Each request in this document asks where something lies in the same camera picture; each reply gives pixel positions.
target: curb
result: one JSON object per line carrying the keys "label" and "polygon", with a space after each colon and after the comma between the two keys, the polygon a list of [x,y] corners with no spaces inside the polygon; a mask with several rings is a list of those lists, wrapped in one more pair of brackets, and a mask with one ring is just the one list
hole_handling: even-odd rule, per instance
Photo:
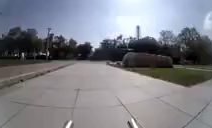
{"label": "curb", "polygon": [[67,67],[69,65],[72,65],[72,64],[66,64],[66,65],[62,65],[62,66],[52,68],[52,69],[47,69],[47,70],[38,71],[38,72],[30,72],[30,73],[21,74],[21,75],[18,75],[18,76],[13,76],[13,77],[9,77],[9,78],[0,80],[0,89],[12,86],[12,85],[17,84],[19,82],[23,82],[23,81],[26,81],[26,80],[29,80],[29,79],[32,79],[32,78],[35,78],[35,77],[38,77],[38,76],[45,75],[47,73],[56,71],[58,69]]}

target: concrete pavement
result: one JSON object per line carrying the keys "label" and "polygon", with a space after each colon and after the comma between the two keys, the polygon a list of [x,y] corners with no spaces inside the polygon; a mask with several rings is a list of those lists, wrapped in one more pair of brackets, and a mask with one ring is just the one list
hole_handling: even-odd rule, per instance
{"label": "concrete pavement", "polygon": [[81,62],[0,91],[0,128],[212,128],[212,85],[184,88]]}

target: sky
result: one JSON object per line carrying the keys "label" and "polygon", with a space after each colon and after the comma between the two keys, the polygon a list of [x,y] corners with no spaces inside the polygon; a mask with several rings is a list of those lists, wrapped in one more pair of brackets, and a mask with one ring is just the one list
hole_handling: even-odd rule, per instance
{"label": "sky", "polygon": [[142,37],[196,27],[212,38],[212,0],[0,0],[0,11],[0,35],[21,26],[44,38],[50,27],[94,47],[104,38],[135,36],[136,25]]}

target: bush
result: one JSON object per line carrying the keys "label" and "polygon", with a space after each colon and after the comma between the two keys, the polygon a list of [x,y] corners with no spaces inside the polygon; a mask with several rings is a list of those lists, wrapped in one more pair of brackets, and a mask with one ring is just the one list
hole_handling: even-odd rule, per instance
{"label": "bush", "polygon": [[173,61],[170,57],[148,53],[127,53],[123,57],[122,63],[125,67],[173,67]]}

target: sidewalk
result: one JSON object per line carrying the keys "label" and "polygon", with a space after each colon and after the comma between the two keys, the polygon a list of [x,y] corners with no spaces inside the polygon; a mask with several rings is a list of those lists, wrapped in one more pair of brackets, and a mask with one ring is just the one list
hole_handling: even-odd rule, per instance
{"label": "sidewalk", "polygon": [[20,81],[34,78],[39,75],[63,68],[72,61],[53,61],[50,63],[9,66],[0,68],[0,89]]}

